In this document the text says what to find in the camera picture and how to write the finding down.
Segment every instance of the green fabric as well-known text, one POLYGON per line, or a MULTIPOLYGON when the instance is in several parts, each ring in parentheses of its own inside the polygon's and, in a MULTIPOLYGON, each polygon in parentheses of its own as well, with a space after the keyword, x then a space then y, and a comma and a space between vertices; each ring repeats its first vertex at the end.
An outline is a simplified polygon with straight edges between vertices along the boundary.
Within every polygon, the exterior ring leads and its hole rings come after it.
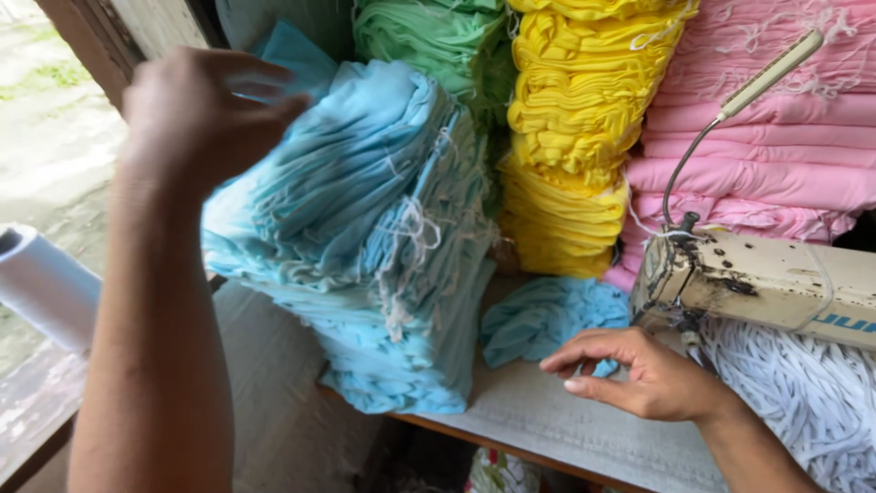
POLYGON ((362 58, 402 60, 471 109, 480 133, 505 125, 517 69, 498 0, 360 0, 353 25, 362 58))

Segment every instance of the stain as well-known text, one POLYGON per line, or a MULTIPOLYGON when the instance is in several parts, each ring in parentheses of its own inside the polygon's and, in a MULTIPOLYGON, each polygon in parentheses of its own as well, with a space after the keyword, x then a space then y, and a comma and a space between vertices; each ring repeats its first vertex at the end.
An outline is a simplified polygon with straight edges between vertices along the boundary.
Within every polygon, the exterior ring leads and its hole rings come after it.
POLYGON ((749 282, 742 282, 736 279, 722 279, 721 282, 724 283, 724 286, 733 291, 734 293, 739 293, 740 295, 744 295, 747 297, 755 297, 758 295, 758 292, 754 289, 749 282))

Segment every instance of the white roll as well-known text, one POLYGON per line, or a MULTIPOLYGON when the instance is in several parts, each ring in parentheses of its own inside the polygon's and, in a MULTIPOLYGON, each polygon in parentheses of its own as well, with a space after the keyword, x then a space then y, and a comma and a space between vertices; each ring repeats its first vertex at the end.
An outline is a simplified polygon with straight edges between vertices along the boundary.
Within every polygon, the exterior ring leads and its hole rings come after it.
POLYGON ((0 303, 58 346, 76 353, 91 347, 101 285, 36 229, 0 225, 0 303))

